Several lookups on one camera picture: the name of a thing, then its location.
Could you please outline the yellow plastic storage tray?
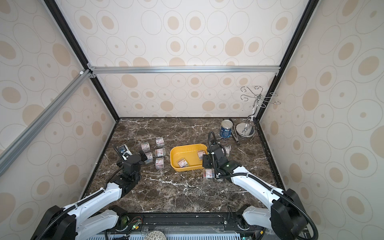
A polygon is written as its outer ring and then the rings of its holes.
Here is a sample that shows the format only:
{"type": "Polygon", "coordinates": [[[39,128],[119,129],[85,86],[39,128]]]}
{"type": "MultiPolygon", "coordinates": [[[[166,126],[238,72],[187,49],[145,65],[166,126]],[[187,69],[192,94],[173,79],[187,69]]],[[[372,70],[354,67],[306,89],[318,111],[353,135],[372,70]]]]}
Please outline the yellow plastic storage tray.
{"type": "Polygon", "coordinates": [[[207,154],[207,146],[204,144],[193,144],[174,147],[170,151],[171,166],[176,172],[193,171],[203,169],[203,161],[200,160],[198,152],[207,154]],[[188,166],[181,167],[179,161],[184,159],[188,166]]]}

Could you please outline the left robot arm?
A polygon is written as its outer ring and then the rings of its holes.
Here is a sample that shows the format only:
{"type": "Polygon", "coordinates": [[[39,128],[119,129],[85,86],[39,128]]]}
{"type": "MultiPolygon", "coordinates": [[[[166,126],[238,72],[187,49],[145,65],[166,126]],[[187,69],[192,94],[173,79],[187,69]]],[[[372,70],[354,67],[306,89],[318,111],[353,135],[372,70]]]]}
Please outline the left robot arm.
{"type": "Polygon", "coordinates": [[[115,227],[122,211],[96,212],[128,194],[141,180],[141,166],[148,159],[143,151],[128,155],[119,153],[119,169],[105,187],[65,207],[49,208],[36,228],[32,240],[86,240],[99,232],[115,227]]]}

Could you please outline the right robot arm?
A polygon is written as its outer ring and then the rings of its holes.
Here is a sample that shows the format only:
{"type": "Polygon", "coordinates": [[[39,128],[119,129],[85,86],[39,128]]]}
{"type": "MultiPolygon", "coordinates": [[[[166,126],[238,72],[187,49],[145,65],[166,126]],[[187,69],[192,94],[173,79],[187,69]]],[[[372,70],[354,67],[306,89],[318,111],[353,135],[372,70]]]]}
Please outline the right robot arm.
{"type": "Polygon", "coordinates": [[[319,238],[315,222],[307,214],[295,191],[285,191],[266,183],[240,163],[228,160],[224,151],[215,133],[209,132],[208,154],[203,157],[203,167],[213,168],[216,179],[228,180],[264,204],[263,209],[249,206],[241,212],[248,226],[271,229],[282,240],[301,240],[300,234],[310,226],[313,231],[311,239],[319,238]]]}

